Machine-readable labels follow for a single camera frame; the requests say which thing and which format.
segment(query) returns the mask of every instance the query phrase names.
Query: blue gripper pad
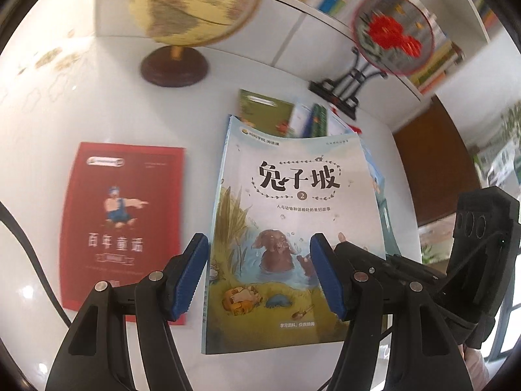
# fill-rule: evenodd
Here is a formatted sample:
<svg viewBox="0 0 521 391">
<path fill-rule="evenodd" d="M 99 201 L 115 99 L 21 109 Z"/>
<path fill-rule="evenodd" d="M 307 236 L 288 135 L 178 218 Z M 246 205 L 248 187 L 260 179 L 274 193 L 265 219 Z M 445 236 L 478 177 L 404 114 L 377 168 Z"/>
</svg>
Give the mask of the blue gripper pad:
<svg viewBox="0 0 521 391">
<path fill-rule="evenodd" d="M 347 308 L 344 304 L 344 290 L 330 261 L 330 258 L 336 257 L 336 255 L 321 233 L 316 233 L 311 237 L 309 249 L 311 261 L 317 271 L 318 280 L 326 296 L 329 309 L 340 320 L 344 320 L 347 316 Z"/>
<path fill-rule="evenodd" d="M 176 299 L 172 307 L 172 315 L 175 319 L 179 319 L 179 316 L 188 311 L 203 269 L 208 262 L 209 253 L 208 238 L 201 233 L 192 238 L 184 251 L 183 256 L 188 257 L 188 261 L 184 262 L 183 273 L 174 291 Z"/>
</svg>

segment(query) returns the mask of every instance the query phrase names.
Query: logo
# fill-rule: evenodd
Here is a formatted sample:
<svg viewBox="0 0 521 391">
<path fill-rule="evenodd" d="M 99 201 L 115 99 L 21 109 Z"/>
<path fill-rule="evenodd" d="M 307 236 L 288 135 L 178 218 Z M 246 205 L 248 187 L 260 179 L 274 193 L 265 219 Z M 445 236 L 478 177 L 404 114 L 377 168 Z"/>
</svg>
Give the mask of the logo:
<svg viewBox="0 0 521 391">
<path fill-rule="evenodd" d="M 125 160 L 115 157 L 89 157 L 87 164 L 90 166 L 121 167 L 125 164 Z"/>
<path fill-rule="evenodd" d="M 247 98 L 248 98 L 249 101 L 253 101 L 254 103 L 261 103 L 261 104 L 264 104 L 266 106 L 272 106 L 272 107 L 276 107 L 277 106 L 273 101 L 264 100 L 264 98 L 254 97 L 253 95 L 248 95 Z"/>
</svg>

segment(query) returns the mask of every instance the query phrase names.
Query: cartoon boy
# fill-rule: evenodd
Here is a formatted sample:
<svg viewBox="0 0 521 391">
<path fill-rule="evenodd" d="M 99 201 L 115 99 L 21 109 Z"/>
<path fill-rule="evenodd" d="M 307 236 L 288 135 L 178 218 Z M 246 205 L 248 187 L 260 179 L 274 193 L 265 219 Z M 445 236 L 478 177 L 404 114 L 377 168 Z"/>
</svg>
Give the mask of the cartoon boy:
<svg viewBox="0 0 521 391">
<path fill-rule="evenodd" d="M 135 218 L 127 212 L 127 207 L 135 207 L 142 209 L 147 201 L 141 201 L 137 198 L 121 198 L 119 196 L 119 188 L 112 186 L 108 191 L 109 198 L 105 200 L 105 211 L 107 212 L 107 223 L 113 224 L 116 228 L 124 225 L 132 226 Z"/>
</svg>

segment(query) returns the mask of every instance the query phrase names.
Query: brown animal illustration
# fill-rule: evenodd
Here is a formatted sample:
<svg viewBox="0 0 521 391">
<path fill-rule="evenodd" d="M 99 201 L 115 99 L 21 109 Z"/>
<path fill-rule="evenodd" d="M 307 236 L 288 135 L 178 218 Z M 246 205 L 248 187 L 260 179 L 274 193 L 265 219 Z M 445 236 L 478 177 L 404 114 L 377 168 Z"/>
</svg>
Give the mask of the brown animal illustration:
<svg viewBox="0 0 521 391">
<path fill-rule="evenodd" d="M 266 249 L 262 255 L 260 266 L 268 272 L 286 272 L 295 267 L 291 255 L 296 254 L 296 252 L 288 242 L 286 235 L 281 231 L 274 229 L 262 231 L 252 247 L 255 249 L 264 247 Z"/>
<path fill-rule="evenodd" d="M 300 265 L 304 269 L 304 275 L 306 275 L 308 278 L 311 278 L 312 276 L 315 276 L 317 274 L 315 271 L 315 267 L 311 262 L 310 254 L 308 254 L 306 257 L 302 257 L 299 255 L 296 257 L 296 259 L 299 261 Z"/>
</svg>

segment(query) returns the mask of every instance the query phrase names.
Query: red book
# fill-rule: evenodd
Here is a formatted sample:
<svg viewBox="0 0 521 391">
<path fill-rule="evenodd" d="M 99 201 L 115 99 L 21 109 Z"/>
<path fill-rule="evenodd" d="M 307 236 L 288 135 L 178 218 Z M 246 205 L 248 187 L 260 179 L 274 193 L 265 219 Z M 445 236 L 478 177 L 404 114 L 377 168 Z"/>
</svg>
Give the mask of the red book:
<svg viewBox="0 0 521 391">
<path fill-rule="evenodd" d="M 66 309 L 79 310 L 99 281 L 139 282 L 181 252 L 183 154 L 171 147 L 80 144 L 60 239 Z"/>
</svg>

